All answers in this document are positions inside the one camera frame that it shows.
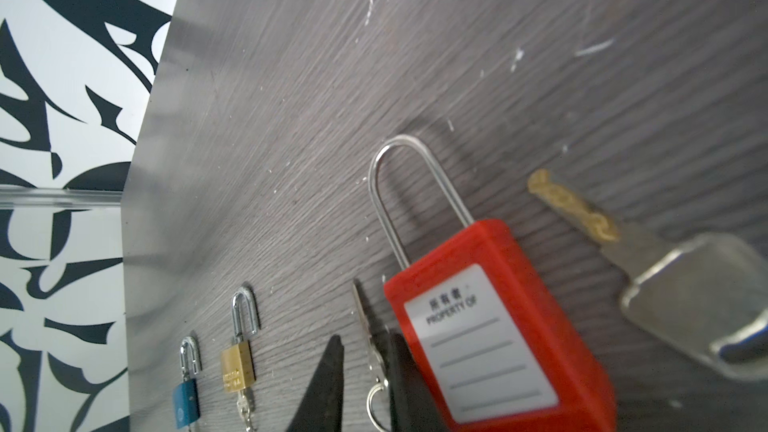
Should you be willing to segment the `small silver padlock key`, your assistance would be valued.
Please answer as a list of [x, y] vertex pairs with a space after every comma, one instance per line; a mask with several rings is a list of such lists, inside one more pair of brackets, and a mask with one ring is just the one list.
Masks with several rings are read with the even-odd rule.
[[357, 309], [357, 317], [360, 321], [365, 338], [368, 369], [374, 379], [374, 384], [370, 387], [366, 397], [366, 413], [369, 421], [377, 431], [387, 432], [388, 428], [379, 421], [373, 410], [373, 400], [375, 396], [379, 393], [387, 392], [389, 388], [389, 381], [385, 371], [385, 362], [374, 340], [370, 322], [363, 305], [361, 288], [357, 279], [351, 281], [351, 290]]

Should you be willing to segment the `brass padlock with key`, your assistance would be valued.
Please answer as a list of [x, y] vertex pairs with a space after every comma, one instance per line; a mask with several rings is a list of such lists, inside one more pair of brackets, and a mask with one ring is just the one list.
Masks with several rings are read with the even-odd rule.
[[246, 431], [255, 431], [253, 398], [250, 387], [256, 381], [253, 358], [247, 333], [256, 335], [260, 330], [257, 302], [252, 289], [243, 284], [231, 300], [233, 322], [232, 345], [220, 353], [224, 389], [235, 393], [238, 415]]

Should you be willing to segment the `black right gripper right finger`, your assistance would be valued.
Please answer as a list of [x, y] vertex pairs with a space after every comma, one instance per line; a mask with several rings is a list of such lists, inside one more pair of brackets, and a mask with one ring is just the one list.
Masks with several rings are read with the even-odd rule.
[[386, 348], [391, 430], [449, 431], [404, 337], [397, 332], [388, 332]]

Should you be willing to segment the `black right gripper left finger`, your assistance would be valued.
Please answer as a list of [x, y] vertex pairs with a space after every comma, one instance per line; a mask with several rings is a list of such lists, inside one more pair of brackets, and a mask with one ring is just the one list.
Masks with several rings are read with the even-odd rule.
[[344, 346], [332, 335], [287, 431], [341, 431], [343, 396]]

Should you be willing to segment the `red padlock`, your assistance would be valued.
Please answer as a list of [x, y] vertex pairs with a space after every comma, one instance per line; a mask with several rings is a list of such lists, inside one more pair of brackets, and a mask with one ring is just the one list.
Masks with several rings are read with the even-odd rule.
[[404, 338], [452, 431], [612, 431], [607, 373], [550, 294], [509, 227], [476, 220], [430, 149], [398, 135], [382, 145], [416, 151], [462, 222], [411, 260], [379, 193], [369, 194], [400, 271], [383, 286]]

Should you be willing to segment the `blue padlock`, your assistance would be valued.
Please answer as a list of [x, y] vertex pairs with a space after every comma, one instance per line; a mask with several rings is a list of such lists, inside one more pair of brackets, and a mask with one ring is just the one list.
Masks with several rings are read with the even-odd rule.
[[190, 431], [200, 419], [196, 376], [201, 372], [197, 340], [193, 336], [182, 339], [179, 349], [181, 382], [173, 390], [176, 429]]

